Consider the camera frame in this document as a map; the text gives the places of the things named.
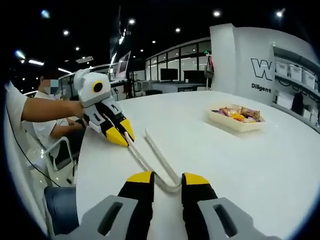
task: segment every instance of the black circular eye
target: black circular eye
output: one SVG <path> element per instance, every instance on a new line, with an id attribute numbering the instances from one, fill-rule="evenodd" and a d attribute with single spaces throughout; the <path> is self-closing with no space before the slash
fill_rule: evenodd
<path id="1" fill-rule="evenodd" d="M 102 85 L 101 82 L 96 83 L 96 84 L 94 85 L 94 87 L 93 87 L 93 91 L 94 91 L 95 93 L 100 92 L 101 89 L 102 89 L 102 86 L 103 86 L 103 85 Z"/>

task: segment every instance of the logo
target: logo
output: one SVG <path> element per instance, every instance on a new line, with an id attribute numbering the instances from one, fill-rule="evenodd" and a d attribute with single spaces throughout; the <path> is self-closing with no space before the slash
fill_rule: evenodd
<path id="1" fill-rule="evenodd" d="M 251 58 L 254 74 L 257 78 L 265 79 L 272 81 L 272 73 L 273 73 L 273 68 L 272 66 L 272 61 L 268 63 L 266 60 L 258 60 L 256 58 Z"/>

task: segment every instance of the shelf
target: shelf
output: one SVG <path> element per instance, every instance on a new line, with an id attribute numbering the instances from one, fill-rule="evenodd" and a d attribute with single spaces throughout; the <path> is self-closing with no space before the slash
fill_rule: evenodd
<path id="1" fill-rule="evenodd" d="M 293 51 L 289 51 L 277 46 L 273 46 L 273 52 L 276 57 L 290 60 L 294 63 L 301 64 L 306 69 L 311 70 L 312 72 L 320 75 L 320 64 L 315 63 Z"/>
<path id="2" fill-rule="evenodd" d="M 274 77 L 280 79 L 281 81 L 285 81 L 287 83 L 294 84 L 294 85 L 298 86 L 300 89 L 308 91 L 308 93 L 310 93 L 310 94 L 312 94 L 312 95 L 314 95 L 314 96 L 316 96 L 317 98 L 320 99 L 320 93 L 319 92 L 317 92 L 316 90 L 312 89 L 311 87 L 309 87 L 308 85 L 304 84 L 301 81 L 295 80 L 295 79 L 293 79 L 293 78 L 291 78 L 289 76 L 280 75 L 277 72 L 275 73 Z"/>
<path id="3" fill-rule="evenodd" d="M 296 119 L 299 119 L 301 122 L 303 122 L 304 124 L 308 125 L 310 128 L 314 129 L 316 132 L 318 132 L 320 134 L 320 128 L 316 127 L 315 124 L 313 124 L 312 122 L 310 122 L 308 119 L 306 119 L 305 117 L 295 113 L 294 111 L 291 111 L 290 109 L 287 109 L 283 106 L 280 106 L 276 103 L 272 103 L 271 106 L 275 109 L 278 109 L 286 114 L 291 115 L 292 117 L 295 117 Z"/>

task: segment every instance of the white table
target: white table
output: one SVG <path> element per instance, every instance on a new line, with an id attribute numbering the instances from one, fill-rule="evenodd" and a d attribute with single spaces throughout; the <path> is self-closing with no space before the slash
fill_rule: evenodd
<path id="1" fill-rule="evenodd" d="M 262 131 L 236 133 L 207 119 L 214 102 L 260 110 Z M 320 186 L 320 134 L 275 108 L 215 91 L 159 94 L 119 102 L 135 133 L 135 143 L 167 182 L 170 178 L 144 140 L 148 128 L 157 146 L 180 175 L 208 179 L 218 197 L 226 197 L 253 217 L 265 235 L 286 239 L 312 211 Z M 127 178 L 143 169 L 129 149 L 87 129 L 79 156 L 76 205 L 79 222 L 108 195 L 118 195 Z M 186 240 L 181 192 L 154 189 L 150 240 Z"/>

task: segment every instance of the gray gripper frame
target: gray gripper frame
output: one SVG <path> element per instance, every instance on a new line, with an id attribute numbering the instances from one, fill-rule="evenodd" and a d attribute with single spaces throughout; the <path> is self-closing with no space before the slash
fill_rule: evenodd
<path id="1" fill-rule="evenodd" d="M 225 197 L 199 201 L 198 206 L 209 240 L 281 240 L 255 229 L 252 217 Z"/>
<path id="2" fill-rule="evenodd" d="M 138 200 L 109 195 L 87 211 L 81 225 L 53 240 L 125 240 Z"/>

